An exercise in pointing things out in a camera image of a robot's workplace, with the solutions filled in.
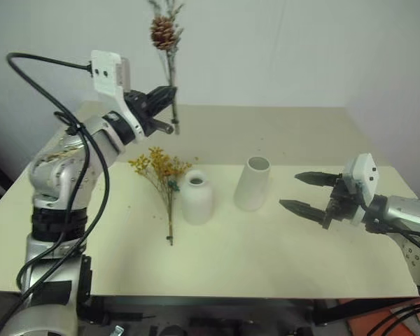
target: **dried twig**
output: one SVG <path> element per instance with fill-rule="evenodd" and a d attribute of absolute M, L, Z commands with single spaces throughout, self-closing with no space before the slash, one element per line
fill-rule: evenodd
<path fill-rule="evenodd" d="M 164 0 L 165 13 L 162 15 L 162 7 L 156 0 L 148 0 L 154 8 L 154 20 L 151 25 L 151 39 L 154 46 L 166 55 L 166 61 L 162 58 L 162 66 L 164 67 L 165 77 L 170 86 L 176 86 L 176 53 L 179 49 L 178 44 L 181 40 L 183 28 L 176 23 L 176 17 L 180 13 L 183 3 L 177 6 L 176 0 Z M 179 134 L 179 117 L 177 113 L 176 98 L 172 104 L 173 118 L 171 122 L 174 125 L 176 134 Z"/>
<path fill-rule="evenodd" d="M 148 3 L 153 7 L 154 15 L 161 16 L 162 7 L 160 7 L 159 3 L 156 0 L 148 0 Z"/>

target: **white ceramic vase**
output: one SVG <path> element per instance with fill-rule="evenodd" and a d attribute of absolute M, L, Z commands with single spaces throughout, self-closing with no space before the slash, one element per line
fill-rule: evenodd
<path fill-rule="evenodd" d="M 200 170 L 191 170 L 181 184 L 183 217 L 190 224 L 204 224 L 213 213 L 213 188 Z"/>
<path fill-rule="evenodd" d="M 255 211 L 265 202 L 271 170 L 264 157 L 250 157 L 244 165 L 234 194 L 234 203 L 242 210 Z"/>

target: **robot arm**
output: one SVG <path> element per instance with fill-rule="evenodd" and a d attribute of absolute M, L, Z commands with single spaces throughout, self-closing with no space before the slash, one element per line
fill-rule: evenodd
<path fill-rule="evenodd" d="M 91 73 L 94 88 L 109 108 L 102 116 L 86 120 L 85 127 L 110 167 L 130 142 L 138 143 L 160 130 L 171 134 L 173 127 L 154 117 L 173 102 L 175 87 L 158 87 L 148 94 L 130 90 L 129 63 L 118 54 L 94 50 Z M 90 149 L 89 165 L 78 182 L 85 160 L 85 144 L 72 126 L 51 148 L 42 150 L 29 166 L 34 187 L 32 231 L 27 237 L 26 262 L 58 247 L 24 270 L 22 292 L 33 286 L 63 258 L 85 234 L 87 207 L 102 162 Z M 68 203 L 76 183 L 69 221 Z M 90 296 L 91 258 L 84 255 L 86 241 L 24 302 L 20 312 L 5 325 L 0 335 L 76 335 L 78 314 Z"/>
<path fill-rule="evenodd" d="M 333 190 L 325 211 L 296 200 L 280 200 L 288 210 L 328 229 L 332 219 L 365 223 L 368 232 L 385 234 L 402 250 L 420 294 L 420 199 L 375 195 L 379 179 L 371 154 L 350 161 L 341 174 L 305 172 L 295 176 L 315 186 Z"/>

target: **orange object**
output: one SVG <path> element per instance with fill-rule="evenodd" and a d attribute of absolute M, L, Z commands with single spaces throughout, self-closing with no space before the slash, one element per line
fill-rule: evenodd
<path fill-rule="evenodd" d="M 345 303 L 350 300 L 339 300 L 339 303 Z M 385 319 L 387 316 L 391 315 L 392 312 L 389 309 L 378 311 L 376 313 L 368 314 L 365 316 L 351 318 L 348 320 L 351 332 L 353 336 L 366 336 L 367 333 L 375 327 L 381 320 Z M 396 318 L 392 318 L 386 324 L 384 324 L 380 329 L 376 331 L 374 335 L 380 336 L 387 327 L 389 327 L 393 322 L 396 321 Z M 406 325 L 403 323 L 399 324 L 392 332 L 390 336 L 414 336 L 411 330 L 409 330 Z"/>

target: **table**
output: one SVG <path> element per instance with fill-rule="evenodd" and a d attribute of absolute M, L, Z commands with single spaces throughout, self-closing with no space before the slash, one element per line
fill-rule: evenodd
<path fill-rule="evenodd" d="M 102 111 L 91 102 L 78 115 L 85 118 Z M 108 207 L 87 243 L 93 295 L 417 296 L 400 249 L 388 237 L 369 234 L 362 225 L 353 227 L 347 221 L 333 221 L 324 230 L 278 203 L 281 198 L 297 199 L 324 209 L 330 189 L 305 185 L 293 176 L 309 170 L 338 173 L 347 159 L 363 151 L 377 159 L 378 193 L 414 196 L 344 109 L 182 106 L 180 112 L 181 136 L 155 134 L 129 147 L 110 168 Z M 167 219 L 160 197 L 125 162 L 157 145 L 191 161 L 199 157 L 196 168 L 207 173 L 216 194 L 213 218 L 202 226 L 185 223 L 176 203 L 173 247 L 165 239 Z M 272 162 L 267 201 L 253 213 L 238 210 L 232 202 L 249 153 Z M 102 179 L 96 190 L 89 216 L 99 206 Z M 31 228 L 31 194 L 24 171 L 0 201 L 0 291 L 17 290 L 14 278 Z"/>

